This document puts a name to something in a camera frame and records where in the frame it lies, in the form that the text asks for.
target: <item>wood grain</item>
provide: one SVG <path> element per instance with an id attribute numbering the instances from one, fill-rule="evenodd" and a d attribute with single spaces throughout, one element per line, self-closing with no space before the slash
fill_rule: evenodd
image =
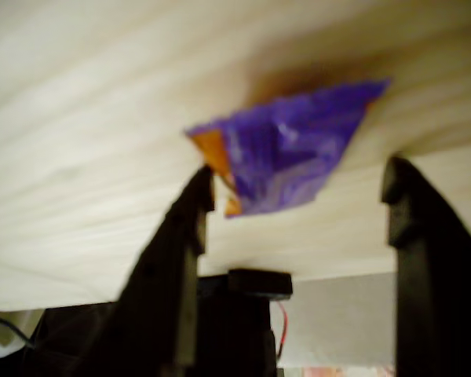
<path id="1" fill-rule="evenodd" d="M 113 299 L 201 164 L 182 131 L 392 78 L 317 200 L 222 217 L 203 274 L 394 269 L 378 202 L 403 151 L 471 228 L 471 0 L 0 1 L 0 309 Z"/>

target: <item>purple wrapper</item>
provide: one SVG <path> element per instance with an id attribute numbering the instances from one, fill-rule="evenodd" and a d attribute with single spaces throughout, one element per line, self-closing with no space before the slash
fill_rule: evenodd
<path id="1" fill-rule="evenodd" d="M 241 215 L 308 203 L 338 165 L 367 106 L 389 81 L 361 82 L 279 99 L 188 131 L 222 132 Z"/>

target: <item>red wire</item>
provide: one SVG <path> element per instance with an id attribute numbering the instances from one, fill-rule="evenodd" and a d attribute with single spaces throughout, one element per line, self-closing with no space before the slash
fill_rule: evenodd
<path id="1" fill-rule="evenodd" d="M 281 340 L 279 342 L 279 351 L 277 351 L 277 361 L 281 358 L 281 355 L 283 354 L 283 347 L 284 343 L 286 341 L 286 335 L 288 333 L 288 313 L 286 313 L 286 310 L 284 309 L 284 306 L 282 303 L 278 302 L 277 305 L 281 308 L 281 311 L 283 312 L 283 333 L 281 334 Z"/>

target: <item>wooden surface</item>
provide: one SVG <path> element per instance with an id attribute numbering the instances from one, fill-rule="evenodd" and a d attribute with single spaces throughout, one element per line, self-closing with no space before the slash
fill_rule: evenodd
<path id="1" fill-rule="evenodd" d="M 315 203 L 222 217 L 201 273 L 393 270 L 378 202 L 403 151 L 471 228 L 471 1 L 0 0 L 0 309 L 113 299 L 201 164 L 182 130 L 392 77 Z"/>

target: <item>snack bag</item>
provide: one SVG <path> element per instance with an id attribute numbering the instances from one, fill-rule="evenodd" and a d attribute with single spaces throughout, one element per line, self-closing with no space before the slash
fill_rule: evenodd
<path id="1" fill-rule="evenodd" d="M 316 197 L 388 81 L 280 98 L 187 131 L 234 192 L 228 217 L 267 214 Z"/>

